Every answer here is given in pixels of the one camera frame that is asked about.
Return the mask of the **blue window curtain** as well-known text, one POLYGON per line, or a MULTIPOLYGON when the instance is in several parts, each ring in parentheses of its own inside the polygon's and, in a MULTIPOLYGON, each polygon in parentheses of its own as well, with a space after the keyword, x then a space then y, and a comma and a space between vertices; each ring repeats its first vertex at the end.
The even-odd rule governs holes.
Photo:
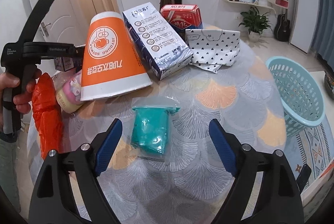
POLYGON ((319 0, 319 12, 312 47, 333 69, 333 0, 319 0))

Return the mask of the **teal clay packet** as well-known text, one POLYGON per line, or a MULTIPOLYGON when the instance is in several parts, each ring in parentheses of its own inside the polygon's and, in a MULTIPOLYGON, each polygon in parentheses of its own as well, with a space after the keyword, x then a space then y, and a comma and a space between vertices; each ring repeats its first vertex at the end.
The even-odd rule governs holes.
POLYGON ((138 97, 132 101, 135 113, 130 144, 131 155, 167 161, 170 157, 172 116, 179 112, 179 101, 172 97, 138 97))

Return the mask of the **black acoustic guitar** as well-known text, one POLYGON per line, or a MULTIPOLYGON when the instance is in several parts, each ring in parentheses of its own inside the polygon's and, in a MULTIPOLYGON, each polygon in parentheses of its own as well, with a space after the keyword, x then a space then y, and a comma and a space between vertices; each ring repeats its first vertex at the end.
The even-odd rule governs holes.
POLYGON ((287 16, 288 10, 285 9, 284 13, 278 15, 277 23, 273 31, 274 38, 281 42, 288 42, 290 38, 290 20, 288 20, 287 16))

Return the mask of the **blue white carton box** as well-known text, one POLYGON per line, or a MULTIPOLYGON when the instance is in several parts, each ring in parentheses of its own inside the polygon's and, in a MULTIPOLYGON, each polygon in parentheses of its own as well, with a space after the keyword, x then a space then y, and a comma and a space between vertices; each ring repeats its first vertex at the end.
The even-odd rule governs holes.
POLYGON ((148 2, 122 12, 126 27, 158 80, 186 67, 193 52, 148 2))

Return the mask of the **red snack box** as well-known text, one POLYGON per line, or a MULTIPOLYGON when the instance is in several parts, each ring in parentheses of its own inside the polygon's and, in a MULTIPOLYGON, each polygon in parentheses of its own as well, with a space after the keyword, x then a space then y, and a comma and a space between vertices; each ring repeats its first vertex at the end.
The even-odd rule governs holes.
POLYGON ((195 4, 168 4, 160 13, 177 32, 203 28, 200 8, 195 4))

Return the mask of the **white refrigerator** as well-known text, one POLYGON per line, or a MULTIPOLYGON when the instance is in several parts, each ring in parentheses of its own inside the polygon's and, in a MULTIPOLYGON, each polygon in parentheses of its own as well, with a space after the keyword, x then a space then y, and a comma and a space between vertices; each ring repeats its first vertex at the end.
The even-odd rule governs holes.
POLYGON ((290 44, 308 53, 318 19, 319 0, 295 0, 290 44))

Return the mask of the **orange plastic bag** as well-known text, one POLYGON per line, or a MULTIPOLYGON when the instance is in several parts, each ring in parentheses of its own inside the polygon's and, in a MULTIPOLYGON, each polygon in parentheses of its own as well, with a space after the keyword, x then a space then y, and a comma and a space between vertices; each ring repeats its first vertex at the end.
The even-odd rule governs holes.
POLYGON ((40 136, 42 159, 49 151, 62 150, 63 122, 56 90, 49 74, 40 76, 32 94, 32 111, 35 127, 40 136))

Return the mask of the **red white wall box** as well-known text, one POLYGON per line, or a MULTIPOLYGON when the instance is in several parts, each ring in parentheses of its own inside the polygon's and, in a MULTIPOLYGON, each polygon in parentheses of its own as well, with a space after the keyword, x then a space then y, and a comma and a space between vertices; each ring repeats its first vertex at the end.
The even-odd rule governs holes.
POLYGON ((284 8, 288 9, 289 8, 289 1, 288 0, 267 0, 269 3, 284 8))

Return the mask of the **dark bowl of items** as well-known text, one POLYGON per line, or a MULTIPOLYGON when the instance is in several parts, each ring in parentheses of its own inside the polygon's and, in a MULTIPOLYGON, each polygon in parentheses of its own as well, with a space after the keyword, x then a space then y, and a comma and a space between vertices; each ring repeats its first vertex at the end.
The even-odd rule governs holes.
POLYGON ((333 98, 333 78, 328 74, 328 72, 325 72, 324 76, 324 86, 327 91, 327 93, 333 98))

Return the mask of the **white heart pattern bag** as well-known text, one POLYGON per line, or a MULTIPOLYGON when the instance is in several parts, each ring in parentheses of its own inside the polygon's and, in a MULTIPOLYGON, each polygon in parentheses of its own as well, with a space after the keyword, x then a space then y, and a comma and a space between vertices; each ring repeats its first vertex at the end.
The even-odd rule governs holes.
POLYGON ((217 73, 231 67, 240 52, 240 32, 223 29, 187 29, 186 42, 192 50, 190 65, 217 73))

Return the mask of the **white wall shelf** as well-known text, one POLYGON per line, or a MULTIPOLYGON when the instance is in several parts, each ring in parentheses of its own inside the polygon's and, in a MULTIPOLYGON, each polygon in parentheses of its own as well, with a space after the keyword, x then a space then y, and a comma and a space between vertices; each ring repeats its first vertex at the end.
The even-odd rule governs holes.
POLYGON ((251 2, 244 2, 244 1, 233 1, 233 0, 224 0, 225 2, 228 3, 234 3, 234 4, 243 4, 243 5, 248 5, 248 6, 254 6, 254 7, 259 7, 259 8, 265 8, 268 10, 271 10, 276 14, 276 10, 270 6, 262 5, 262 4, 256 4, 256 3, 251 3, 251 2))

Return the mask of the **light blue laundry basket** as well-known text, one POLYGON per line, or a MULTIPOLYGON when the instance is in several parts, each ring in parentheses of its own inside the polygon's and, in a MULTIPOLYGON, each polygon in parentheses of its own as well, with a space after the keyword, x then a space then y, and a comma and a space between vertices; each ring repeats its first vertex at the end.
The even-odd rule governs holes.
POLYGON ((266 61, 284 108, 287 136, 317 127, 325 117, 323 95, 312 75, 299 63, 273 56, 266 61))

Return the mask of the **pink yellow round container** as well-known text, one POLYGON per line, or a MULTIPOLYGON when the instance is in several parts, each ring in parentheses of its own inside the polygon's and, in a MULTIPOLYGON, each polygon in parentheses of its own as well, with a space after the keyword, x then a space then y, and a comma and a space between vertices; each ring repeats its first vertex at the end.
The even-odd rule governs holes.
POLYGON ((83 104, 81 101, 81 78, 82 74, 78 72, 66 81, 56 93, 58 104, 68 114, 76 112, 83 104))

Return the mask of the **blue patterned rug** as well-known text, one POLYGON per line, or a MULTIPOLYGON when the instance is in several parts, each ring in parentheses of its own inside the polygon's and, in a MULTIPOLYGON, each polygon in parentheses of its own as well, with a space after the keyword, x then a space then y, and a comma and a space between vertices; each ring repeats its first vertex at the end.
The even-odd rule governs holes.
POLYGON ((308 188, 333 161, 333 135, 328 121, 324 119, 319 126, 288 137, 284 153, 295 177, 304 165, 310 167, 311 174, 305 185, 308 188))

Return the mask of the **orange white paper cup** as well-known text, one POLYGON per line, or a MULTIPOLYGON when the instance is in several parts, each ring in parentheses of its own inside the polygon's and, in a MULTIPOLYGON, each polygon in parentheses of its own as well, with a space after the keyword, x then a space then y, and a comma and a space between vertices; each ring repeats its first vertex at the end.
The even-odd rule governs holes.
POLYGON ((121 15, 91 19, 84 49, 81 100, 111 98, 152 85, 121 15))

